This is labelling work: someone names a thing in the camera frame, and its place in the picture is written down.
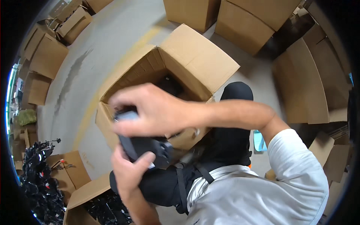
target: hand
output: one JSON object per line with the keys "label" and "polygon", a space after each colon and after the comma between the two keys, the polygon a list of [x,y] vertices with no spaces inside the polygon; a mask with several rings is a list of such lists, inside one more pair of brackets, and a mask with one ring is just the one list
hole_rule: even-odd
{"label": "hand", "polygon": [[130,136],[164,136],[191,127],[195,103],[185,102],[153,84],[122,89],[110,98],[113,107],[137,107],[139,119],[114,124],[114,132]]}
{"label": "hand", "polygon": [[120,196],[129,195],[138,188],[143,174],[155,160],[155,154],[146,152],[134,163],[131,163],[120,145],[117,145],[111,157],[117,189]]}

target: white t-shirt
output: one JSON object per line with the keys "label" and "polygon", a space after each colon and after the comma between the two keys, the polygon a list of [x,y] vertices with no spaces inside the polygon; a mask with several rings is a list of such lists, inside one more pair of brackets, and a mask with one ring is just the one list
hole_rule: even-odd
{"label": "white t-shirt", "polygon": [[278,133],[267,152],[277,181],[244,177],[256,175],[247,166],[217,168],[210,185],[194,181],[186,224],[316,224],[329,195],[320,163],[293,129]]}

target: fingernail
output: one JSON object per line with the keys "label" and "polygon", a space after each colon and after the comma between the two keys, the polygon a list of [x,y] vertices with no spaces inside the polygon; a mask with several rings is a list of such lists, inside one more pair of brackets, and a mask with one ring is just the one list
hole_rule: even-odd
{"label": "fingernail", "polygon": [[149,162],[153,162],[156,158],[156,155],[153,152],[148,152],[147,153],[147,157],[146,160]]}

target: black pants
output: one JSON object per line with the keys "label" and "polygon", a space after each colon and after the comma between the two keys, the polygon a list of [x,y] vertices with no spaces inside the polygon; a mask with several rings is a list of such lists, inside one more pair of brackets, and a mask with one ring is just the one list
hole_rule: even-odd
{"label": "black pants", "polygon": [[[243,82],[234,82],[225,87],[221,100],[225,99],[252,101],[253,94],[250,87]],[[214,142],[211,146],[205,148],[199,162],[209,172],[222,166],[249,166],[252,153],[249,151],[249,136],[249,130],[214,128]],[[194,180],[202,175],[194,165],[187,165],[182,171],[186,195],[188,195]],[[114,192],[118,192],[113,172],[110,174],[110,186]],[[139,188],[144,198],[153,204],[160,206],[177,206],[181,204],[175,166],[169,166],[166,170],[147,171],[139,184]]]}

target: black strap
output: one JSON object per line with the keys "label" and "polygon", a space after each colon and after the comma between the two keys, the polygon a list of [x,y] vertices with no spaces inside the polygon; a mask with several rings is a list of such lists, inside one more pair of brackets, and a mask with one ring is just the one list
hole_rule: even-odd
{"label": "black strap", "polygon": [[196,169],[198,169],[201,175],[203,175],[203,177],[209,184],[211,184],[214,181],[214,178],[212,178],[209,172],[200,163],[196,163],[195,167]]}
{"label": "black strap", "polygon": [[185,182],[184,182],[182,168],[176,168],[176,174],[177,174],[177,183],[179,185],[181,204],[183,205],[184,212],[186,213],[186,215],[188,215],[189,214],[188,204],[187,204],[188,201],[187,201],[186,188],[185,188]]}

